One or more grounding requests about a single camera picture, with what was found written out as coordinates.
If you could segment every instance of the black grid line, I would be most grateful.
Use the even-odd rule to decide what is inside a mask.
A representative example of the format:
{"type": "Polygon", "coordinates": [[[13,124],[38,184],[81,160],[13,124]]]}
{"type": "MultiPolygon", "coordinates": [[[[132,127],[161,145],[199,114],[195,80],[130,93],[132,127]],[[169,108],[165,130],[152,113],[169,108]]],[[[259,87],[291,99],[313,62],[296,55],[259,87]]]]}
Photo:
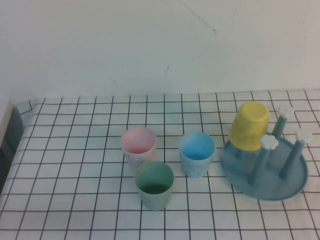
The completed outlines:
{"type": "MultiPolygon", "coordinates": [[[[233,92],[233,98],[234,98],[234,104],[235,104],[235,109],[236,111],[238,111],[237,108],[237,102],[236,102],[236,96],[235,93],[233,92]]],[[[222,135],[224,134],[223,132],[223,128],[222,128],[222,124],[221,124],[221,132],[222,135]]],[[[234,186],[231,184],[231,189],[232,189],[232,196],[233,196],[233,201],[234,201],[234,208],[235,208],[235,214],[236,214],[236,220],[238,221],[238,227],[239,227],[239,233],[240,233],[240,239],[242,240],[242,234],[241,234],[241,228],[240,228],[240,222],[239,222],[239,215],[238,215],[238,210],[237,210],[237,203],[236,203],[236,198],[235,198],[235,193],[234,193],[234,186]]]]}
{"type": "MultiPolygon", "coordinates": [[[[40,164],[39,164],[39,166],[38,166],[38,169],[37,169],[37,171],[36,171],[35,177],[38,176],[38,173],[39,173],[39,170],[40,170],[40,166],[41,166],[41,163],[42,163],[42,161],[43,161],[43,159],[44,159],[45,151],[46,151],[46,149],[47,149],[47,147],[48,147],[48,144],[49,144],[49,141],[50,141],[50,136],[51,136],[51,134],[52,134],[53,129],[54,129],[54,127],[52,126],[51,131],[50,131],[50,134],[49,134],[49,138],[48,138],[48,140],[47,140],[47,142],[46,142],[46,145],[45,145],[45,148],[44,148],[44,151],[43,151],[43,154],[42,154],[42,158],[41,158],[40,164]]],[[[18,229],[18,231],[17,231],[17,233],[16,233],[16,236],[15,236],[15,240],[18,239],[19,232],[20,232],[20,230],[21,230],[21,226],[22,226],[22,223],[23,223],[24,218],[25,218],[25,215],[26,215],[27,207],[28,207],[28,204],[29,204],[29,201],[30,201],[30,198],[31,198],[31,195],[32,195],[32,191],[33,191],[34,186],[35,186],[35,183],[36,183],[36,179],[34,178],[34,181],[33,181],[33,184],[32,184],[32,188],[31,188],[31,190],[30,190],[30,194],[29,194],[29,196],[28,196],[28,200],[27,200],[27,202],[26,202],[25,209],[24,209],[24,212],[23,212],[23,215],[22,215],[22,218],[21,218],[21,222],[20,222],[20,225],[19,225],[19,229],[18,229]]]]}
{"type": "MultiPolygon", "coordinates": [[[[290,100],[290,96],[289,96],[288,91],[286,91],[286,93],[287,93],[287,95],[288,95],[288,99],[289,99],[290,105],[291,105],[291,107],[292,107],[292,103],[291,103],[291,100],[290,100]]],[[[308,96],[307,96],[306,91],[304,91],[304,93],[305,93],[306,99],[308,100],[308,96]]],[[[297,122],[298,122],[299,128],[301,128],[300,122],[299,122],[299,120],[298,120],[298,118],[297,118],[297,114],[296,114],[295,112],[294,112],[294,117],[295,117],[295,119],[296,119],[297,122]]],[[[306,144],[306,145],[307,145],[307,147],[308,147],[308,150],[309,150],[309,152],[310,152],[310,155],[311,155],[312,159],[314,160],[314,156],[312,155],[312,153],[311,153],[311,151],[310,151],[309,145],[308,145],[308,144],[306,144]]],[[[317,170],[317,172],[318,172],[318,174],[319,174],[319,176],[320,176],[320,172],[319,172],[319,169],[318,169],[318,166],[317,166],[316,162],[314,162],[314,165],[315,165],[316,170],[317,170]]],[[[302,193],[303,193],[303,197],[304,197],[306,206],[307,206],[307,208],[308,208],[308,211],[309,211],[309,214],[310,214],[310,217],[311,217],[311,220],[312,220],[312,224],[313,224],[313,226],[314,226],[314,229],[316,229],[316,224],[315,224],[314,218],[313,218],[313,216],[312,216],[312,214],[311,214],[311,211],[310,211],[310,208],[309,208],[309,204],[308,204],[308,200],[307,200],[307,198],[306,198],[306,194],[305,194],[304,190],[302,190],[302,193]]],[[[316,232],[316,236],[318,237],[318,240],[320,240],[318,231],[315,231],[315,232],[316,232]]]]}
{"type": "MultiPolygon", "coordinates": [[[[200,94],[199,93],[198,93],[198,98],[199,98],[199,111],[200,111],[200,120],[201,120],[201,130],[202,130],[202,132],[204,132],[204,126],[202,124],[202,114],[201,114],[201,104],[200,104],[200,94]]],[[[212,211],[212,222],[213,222],[213,230],[214,230],[214,239],[217,239],[214,208],[212,206],[212,196],[211,196],[209,171],[206,173],[206,176],[208,178],[208,187],[209,187],[209,196],[210,196],[210,204],[211,204],[211,211],[212,211]]]]}
{"type": "MultiPolygon", "coordinates": [[[[130,113],[130,101],[131,101],[131,96],[129,97],[128,116],[127,116],[127,119],[126,119],[126,130],[128,130],[129,113],[130,113]]],[[[116,240],[116,236],[117,236],[117,226],[118,226],[118,217],[119,217],[121,187],[122,187],[122,180],[123,180],[123,174],[124,174],[124,165],[125,165],[125,155],[123,154],[122,169],[121,169],[121,179],[120,179],[120,189],[119,189],[119,198],[118,198],[118,205],[117,205],[116,219],[115,219],[115,227],[114,227],[114,240],[116,240]]]]}
{"type": "MultiPolygon", "coordinates": [[[[292,99],[292,101],[305,101],[306,99],[292,99]]],[[[234,100],[200,100],[200,102],[233,102],[234,100]]],[[[250,98],[247,98],[247,99],[241,99],[241,100],[238,100],[236,99],[236,101],[239,101],[239,102],[244,102],[244,101],[251,101],[251,97],[250,98]]],[[[256,99],[256,101],[261,101],[261,102],[268,102],[270,101],[270,99],[256,99]]],[[[288,101],[287,99],[276,99],[275,101],[288,101]]],[[[150,104],[153,104],[153,103],[162,103],[162,101],[148,101],[150,104]]],[[[197,103],[198,101],[197,100],[192,100],[192,101],[183,101],[184,103],[197,103]]],[[[100,105],[100,104],[111,104],[112,102],[111,101],[106,101],[106,102],[97,102],[96,104],[97,105],[100,105]]],[[[128,101],[119,101],[119,102],[114,102],[114,104],[128,104],[129,102],[128,101]]],[[[132,104],[145,104],[146,101],[135,101],[135,102],[131,102],[132,104]]],[[[165,103],[180,103],[180,101],[165,101],[165,103]]],[[[58,103],[43,103],[44,105],[59,105],[58,103]]],[[[61,103],[61,105],[76,105],[77,103],[61,103]]],[[[80,102],[79,105],[90,105],[90,104],[94,104],[94,102],[80,102]]]]}
{"type": "MultiPolygon", "coordinates": [[[[270,99],[271,99],[271,104],[272,104],[273,110],[276,111],[275,106],[274,106],[274,103],[273,103],[272,98],[271,98],[271,93],[270,93],[270,91],[268,91],[268,92],[269,92],[269,95],[270,95],[270,99]]],[[[287,213],[287,210],[286,210],[286,206],[285,206],[285,204],[284,204],[284,201],[281,201],[281,202],[282,202],[282,206],[283,206],[283,209],[284,209],[284,212],[285,212],[286,220],[287,220],[287,222],[288,222],[288,226],[289,226],[289,230],[290,230],[290,234],[291,234],[292,240],[294,240],[295,238],[294,238],[294,235],[293,235],[293,233],[292,233],[291,226],[290,226],[290,221],[289,221],[288,213],[287,213]]]]}
{"type": "MultiPolygon", "coordinates": [[[[172,192],[174,194],[186,194],[187,192],[172,192]]],[[[189,194],[208,194],[209,192],[188,192],[189,194]]],[[[211,192],[212,194],[232,194],[232,192],[211,192]]],[[[100,195],[115,195],[119,194],[119,192],[107,192],[107,193],[99,193],[100,195]]],[[[121,192],[121,194],[136,194],[136,192],[121,192]]],[[[58,193],[57,195],[72,195],[72,193],[58,193]]],[[[77,193],[77,195],[95,195],[95,193],[77,193]]],[[[185,212],[188,209],[166,209],[166,212],[185,212]]],[[[308,208],[300,208],[300,209],[287,209],[287,212],[296,212],[296,211],[308,211],[308,208]]],[[[320,212],[320,209],[310,209],[311,211],[320,212]]],[[[119,209],[119,212],[152,212],[149,209],[119,209]]],[[[189,209],[190,212],[212,212],[212,210],[208,209],[189,209]]],[[[216,209],[213,212],[234,212],[232,209],[216,209]]],[[[238,212],[260,212],[259,209],[238,209],[238,212]]],[[[60,213],[60,212],[72,212],[72,213],[86,213],[93,212],[93,210],[4,210],[3,212],[7,213],[60,213]]],[[[117,212],[116,209],[107,209],[107,210],[95,210],[95,212],[117,212]]],[[[264,209],[262,212],[284,212],[282,209],[264,209]]]]}
{"type": "MultiPolygon", "coordinates": [[[[166,121],[166,95],[163,95],[163,119],[166,121]]],[[[163,124],[163,145],[166,147],[166,125],[163,124]]],[[[166,149],[163,150],[163,162],[166,162],[166,149]]],[[[163,209],[163,239],[166,240],[166,208],[163,209]]]]}
{"type": "MultiPolygon", "coordinates": [[[[251,93],[252,101],[254,102],[255,101],[254,95],[253,95],[252,91],[250,93],[251,93]]],[[[263,224],[263,228],[264,228],[265,238],[266,238],[266,240],[268,240],[268,234],[267,234],[267,230],[266,230],[264,215],[262,214],[262,211],[261,211],[260,200],[257,199],[257,202],[258,202],[258,206],[259,206],[259,210],[260,210],[260,214],[261,214],[261,219],[262,219],[262,224],[263,224]]]]}
{"type": "MultiPolygon", "coordinates": [[[[182,94],[181,94],[181,110],[182,110],[182,132],[185,134],[185,126],[184,126],[184,104],[183,104],[182,94]]],[[[189,240],[191,240],[191,228],[190,228],[190,211],[189,211],[189,193],[188,193],[188,177],[185,176],[185,188],[186,188],[186,204],[188,210],[188,226],[189,226],[189,240]]]]}
{"type": "Polygon", "coordinates": [[[70,128],[70,131],[68,133],[68,139],[66,140],[65,148],[64,148],[64,151],[63,151],[63,155],[62,155],[62,160],[61,160],[61,163],[60,163],[60,166],[59,166],[59,170],[58,170],[58,173],[57,173],[55,181],[54,181],[54,186],[53,186],[52,194],[51,194],[51,197],[50,197],[50,202],[49,202],[49,205],[48,205],[47,213],[45,215],[44,223],[43,223],[43,226],[42,226],[40,239],[42,238],[42,235],[43,235],[44,230],[45,230],[45,225],[46,225],[46,222],[47,222],[49,209],[50,209],[50,206],[51,206],[51,203],[52,203],[52,199],[53,199],[54,194],[55,194],[55,189],[56,189],[57,181],[58,181],[58,178],[59,178],[59,173],[60,173],[60,170],[61,170],[62,162],[63,162],[64,156],[65,156],[65,153],[66,153],[66,148],[67,148],[67,145],[68,145],[68,141],[69,141],[69,136],[70,136],[71,130],[72,130],[72,127],[70,128]]]}
{"type": "MultiPolygon", "coordinates": [[[[144,124],[145,127],[147,127],[147,117],[148,117],[148,95],[146,96],[146,104],[145,104],[145,124],[144,124]]],[[[142,200],[140,203],[139,240],[141,240],[141,223],[142,223],[142,200]]]]}
{"type": "MultiPolygon", "coordinates": [[[[97,98],[95,98],[95,100],[94,100],[93,111],[92,111],[91,121],[90,121],[90,125],[89,125],[89,131],[88,131],[88,135],[87,135],[87,138],[86,138],[86,141],[85,141],[83,156],[82,156],[82,160],[81,160],[81,164],[80,164],[79,175],[78,175],[78,178],[77,178],[77,181],[76,181],[75,190],[74,190],[74,195],[73,195],[73,199],[72,199],[71,210],[73,209],[74,203],[75,203],[75,198],[76,198],[76,194],[77,194],[77,189],[78,189],[80,174],[81,174],[82,166],[83,166],[83,163],[84,163],[86,148],[87,148],[87,144],[88,144],[88,139],[89,139],[89,134],[90,134],[90,129],[91,129],[91,123],[92,123],[92,119],[94,118],[94,112],[95,112],[95,108],[96,108],[96,102],[97,102],[97,98]]],[[[64,240],[66,240],[66,238],[67,238],[67,233],[68,233],[68,229],[69,229],[69,224],[70,224],[70,220],[71,220],[71,215],[72,215],[72,212],[70,211],[68,223],[67,223],[67,225],[66,225],[66,231],[65,231],[65,235],[64,235],[64,240]]]]}
{"type": "MultiPolygon", "coordinates": [[[[114,103],[114,97],[112,97],[112,102],[111,102],[111,109],[110,109],[110,116],[109,116],[109,124],[111,120],[111,114],[112,114],[112,108],[113,108],[113,103],[114,103]]],[[[106,148],[107,148],[107,140],[108,140],[108,134],[109,134],[109,127],[106,132],[106,138],[105,138],[105,143],[104,143],[104,150],[103,150],[103,156],[102,156],[102,161],[105,159],[106,155],[106,148]]],[[[91,229],[90,229],[90,234],[89,234],[89,240],[91,240],[92,236],[92,231],[93,231],[93,226],[94,226],[94,220],[95,220],[95,215],[96,215],[96,208],[97,208],[97,201],[98,201],[98,195],[99,195],[99,187],[101,183],[101,178],[102,178],[102,170],[103,170],[104,163],[101,163],[101,169],[100,169],[100,176],[99,176],[99,182],[96,190],[96,195],[95,195],[95,203],[94,203],[94,209],[93,209],[93,214],[92,214],[92,222],[91,222],[91,229]]]]}

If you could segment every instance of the grid tablecloth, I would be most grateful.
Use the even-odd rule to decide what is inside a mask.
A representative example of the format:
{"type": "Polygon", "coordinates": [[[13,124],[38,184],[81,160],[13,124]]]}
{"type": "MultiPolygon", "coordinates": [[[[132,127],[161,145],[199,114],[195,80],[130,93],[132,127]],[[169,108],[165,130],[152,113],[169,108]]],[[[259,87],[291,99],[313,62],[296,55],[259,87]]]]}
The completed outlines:
{"type": "Polygon", "coordinates": [[[23,138],[0,196],[3,240],[263,240],[319,239],[320,90],[115,97],[46,98],[19,104],[23,138]],[[219,154],[239,106],[258,101],[270,111],[295,109],[284,137],[298,128],[313,141],[303,149],[308,183],[297,196],[256,200],[225,178],[219,154]],[[147,126],[156,158],[174,171],[168,206],[146,209],[124,161],[121,135],[147,126]],[[217,149],[207,176],[186,178],[178,144],[205,132],[217,149]]]}

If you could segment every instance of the yellow cup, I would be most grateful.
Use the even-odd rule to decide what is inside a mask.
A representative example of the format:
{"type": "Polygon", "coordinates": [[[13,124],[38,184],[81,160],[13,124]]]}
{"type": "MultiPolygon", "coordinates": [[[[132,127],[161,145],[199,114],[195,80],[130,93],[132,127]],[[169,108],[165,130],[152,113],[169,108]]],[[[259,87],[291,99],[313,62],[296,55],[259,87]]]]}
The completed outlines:
{"type": "Polygon", "coordinates": [[[241,105],[229,133],[230,142],[238,149],[255,151],[261,148],[259,140],[266,134],[269,111],[265,105],[250,101],[241,105]]]}

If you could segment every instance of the cup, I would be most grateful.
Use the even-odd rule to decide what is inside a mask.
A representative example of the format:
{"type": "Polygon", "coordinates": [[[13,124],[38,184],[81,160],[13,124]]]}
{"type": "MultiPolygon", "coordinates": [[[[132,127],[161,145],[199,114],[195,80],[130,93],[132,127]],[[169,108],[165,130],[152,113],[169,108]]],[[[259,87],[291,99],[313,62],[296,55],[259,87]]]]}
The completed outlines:
{"type": "Polygon", "coordinates": [[[182,170],[189,178],[206,175],[216,150],[215,141],[203,132],[184,135],[179,146],[182,170]]]}
{"type": "Polygon", "coordinates": [[[260,139],[267,133],[268,120],[269,111],[265,105],[256,101],[242,104],[230,129],[230,142],[244,151],[260,149],[260,139]]]}
{"type": "Polygon", "coordinates": [[[147,127],[129,129],[121,138],[124,158],[135,172],[143,164],[156,159],[157,136],[147,127]]]}
{"type": "Polygon", "coordinates": [[[172,169],[160,161],[142,164],[134,175],[138,193],[146,208],[152,211],[164,209],[170,200],[175,175],[172,169]]]}

